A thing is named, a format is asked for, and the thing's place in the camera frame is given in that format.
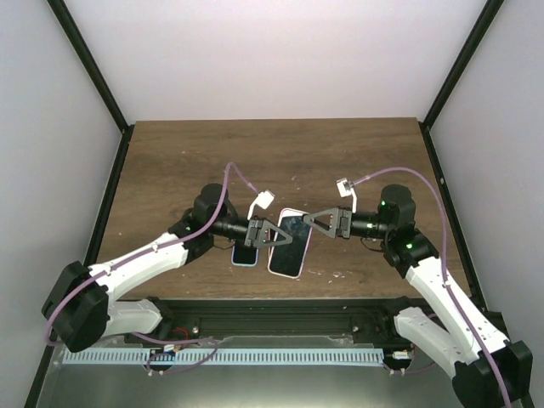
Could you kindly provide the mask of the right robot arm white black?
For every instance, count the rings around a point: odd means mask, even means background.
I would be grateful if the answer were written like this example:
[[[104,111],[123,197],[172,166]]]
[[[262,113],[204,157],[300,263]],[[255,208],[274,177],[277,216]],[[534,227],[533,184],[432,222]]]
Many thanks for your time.
[[[387,263],[425,299],[436,314],[409,307],[381,317],[380,337],[402,337],[416,345],[451,379],[465,407],[504,407],[530,392],[533,355],[512,342],[458,286],[432,242],[416,227],[416,203],[399,184],[382,189],[375,212],[334,207],[303,216],[331,238],[377,240]]]

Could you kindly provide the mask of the black aluminium frame rail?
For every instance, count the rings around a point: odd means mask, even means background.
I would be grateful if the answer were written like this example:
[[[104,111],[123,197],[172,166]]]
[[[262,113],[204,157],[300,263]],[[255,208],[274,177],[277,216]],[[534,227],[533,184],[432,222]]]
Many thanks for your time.
[[[97,256],[133,132],[133,127],[126,127],[123,130],[88,253],[85,261],[81,262],[85,266],[101,264],[97,262]],[[485,307],[479,285],[471,281],[470,288],[470,293],[466,295],[485,317],[506,334],[502,317]],[[403,309],[418,307],[432,320],[437,318],[420,294],[419,298],[354,300],[348,303],[346,311],[340,309],[338,301],[332,300],[166,301],[157,297],[144,299],[155,300],[160,308],[166,310],[167,317],[162,321],[160,328],[143,336],[136,332],[117,336],[125,337],[130,343],[154,345],[156,354],[152,355],[152,358],[168,356],[180,346],[202,342],[216,343],[227,337],[335,335],[337,328],[332,320],[338,317],[343,324],[355,324],[356,343],[369,343],[383,351],[381,367],[395,375],[405,375],[409,371],[407,358],[400,355],[401,348],[408,344],[417,346],[396,332],[394,317]],[[45,340],[50,346],[65,346],[55,335],[45,336]]]

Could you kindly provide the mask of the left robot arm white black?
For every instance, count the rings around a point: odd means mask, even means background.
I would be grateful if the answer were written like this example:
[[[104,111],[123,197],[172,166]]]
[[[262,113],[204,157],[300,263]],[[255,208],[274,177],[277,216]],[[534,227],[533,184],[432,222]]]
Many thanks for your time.
[[[66,265],[42,306],[46,337],[55,335],[71,352],[104,337],[136,332],[154,343],[173,334],[173,321],[155,300],[125,301],[137,286],[179,269],[208,252],[217,236],[260,250],[292,243],[292,235],[266,218],[241,217],[221,184],[207,184],[193,206],[165,233],[119,258],[85,266]]]

